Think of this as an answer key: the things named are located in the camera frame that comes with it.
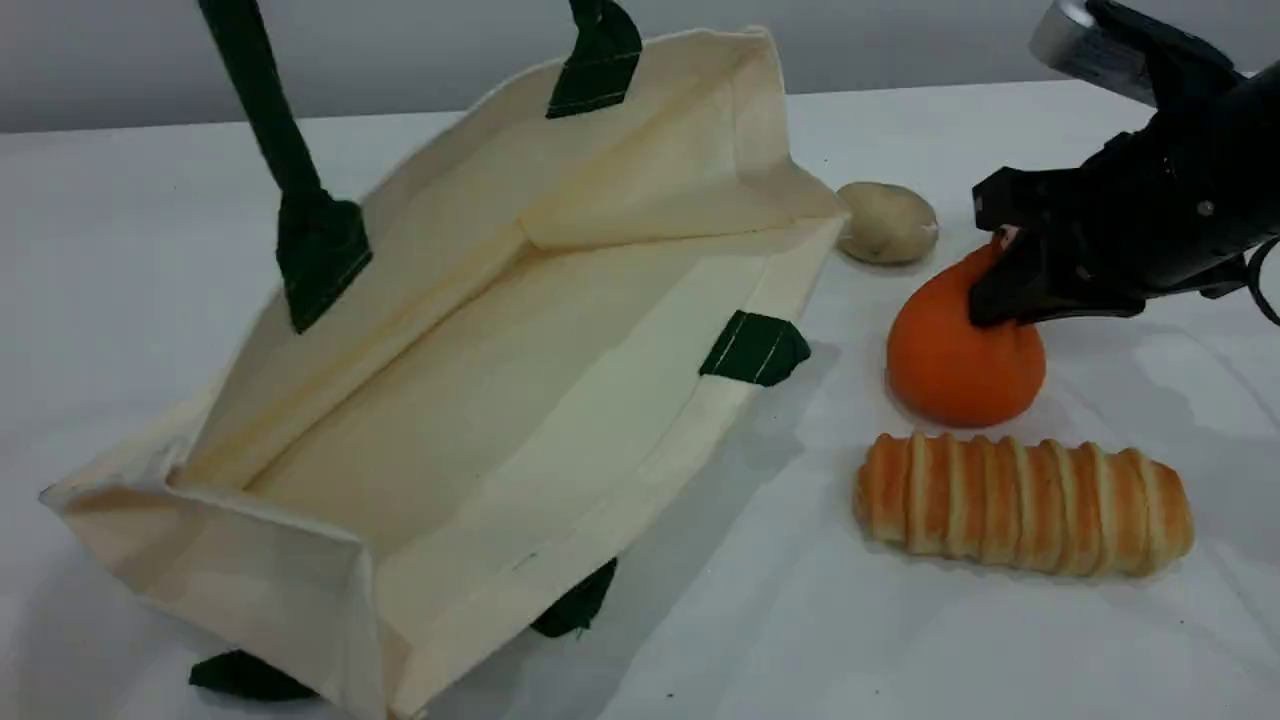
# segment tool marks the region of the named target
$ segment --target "gray wall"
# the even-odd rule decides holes
[[[260,0],[302,115],[449,110],[572,45],[567,0]],[[1242,69],[1280,56],[1277,0],[1130,0]],[[792,92],[1055,77],[1048,0],[623,0],[641,32],[768,26]],[[0,131],[238,118],[195,0],[0,0]]]

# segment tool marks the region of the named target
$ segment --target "pastry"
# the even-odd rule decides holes
[[[1137,450],[1024,447],[882,434],[858,471],[854,514],[913,555],[1055,575],[1149,575],[1196,538],[1181,480]]]

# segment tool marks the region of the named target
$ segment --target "orange ball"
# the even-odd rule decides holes
[[[980,428],[1027,410],[1044,384],[1036,325],[969,323],[969,288],[1000,256],[970,252],[920,286],[888,333],[888,384],[911,410],[952,427]]]

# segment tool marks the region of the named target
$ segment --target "table surface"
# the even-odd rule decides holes
[[[969,188],[1074,167],[1148,111],[1082,83],[795,96],[796,160],[832,187],[915,188],[924,264],[833,255],[800,325],[814,356],[763,392],[621,559],[595,625],[525,633],[433,717],[1261,717],[1280,705],[1280,331],[1245,293],[1042,327],[1048,380],[993,434],[1138,446],[1179,469],[1198,543],[1146,582],[1082,583],[868,544],[850,478],[927,424],[883,386],[906,296],[982,242]],[[303,122],[358,196],[452,115]],[[138,603],[37,492],[211,378],[276,272],[276,193],[244,124],[0,136],[0,716],[335,719],[186,685],[216,638]]]

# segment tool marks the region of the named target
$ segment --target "potato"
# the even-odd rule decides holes
[[[840,249],[865,263],[913,263],[938,242],[938,217],[910,190],[878,182],[851,182],[836,195],[852,218],[840,237]]]

